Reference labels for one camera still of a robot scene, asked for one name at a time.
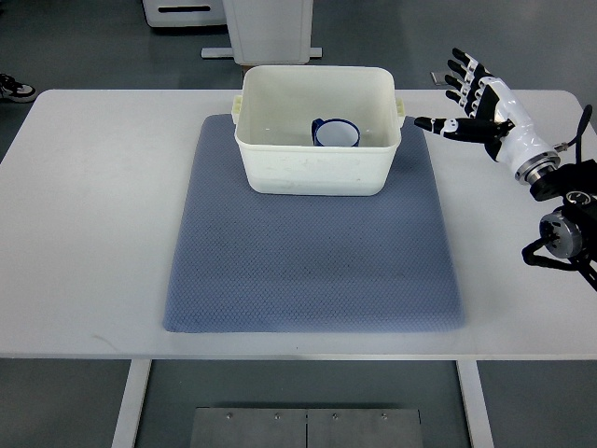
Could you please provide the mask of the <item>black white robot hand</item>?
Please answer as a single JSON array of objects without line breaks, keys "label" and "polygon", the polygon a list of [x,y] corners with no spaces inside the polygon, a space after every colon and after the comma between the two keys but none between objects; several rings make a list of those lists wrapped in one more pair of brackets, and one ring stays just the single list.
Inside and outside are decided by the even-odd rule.
[{"label": "black white robot hand", "polygon": [[414,124],[444,138],[482,144],[489,157],[506,165],[522,184],[533,185],[560,164],[556,149],[536,132],[535,122],[500,77],[494,76],[468,53],[452,50],[451,86],[446,97],[465,112],[463,118],[418,117]]}]

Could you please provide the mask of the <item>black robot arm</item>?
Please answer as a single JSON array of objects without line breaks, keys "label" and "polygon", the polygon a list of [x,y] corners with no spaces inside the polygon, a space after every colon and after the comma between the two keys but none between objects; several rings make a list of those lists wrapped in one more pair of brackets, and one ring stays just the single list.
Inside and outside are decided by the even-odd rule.
[{"label": "black robot arm", "polygon": [[596,161],[582,159],[582,136],[591,115],[588,105],[569,143],[575,161],[541,175],[531,186],[536,201],[560,197],[562,205],[541,218],[539,238],[521,254],[530,266],[577,272],[596,287]]}]

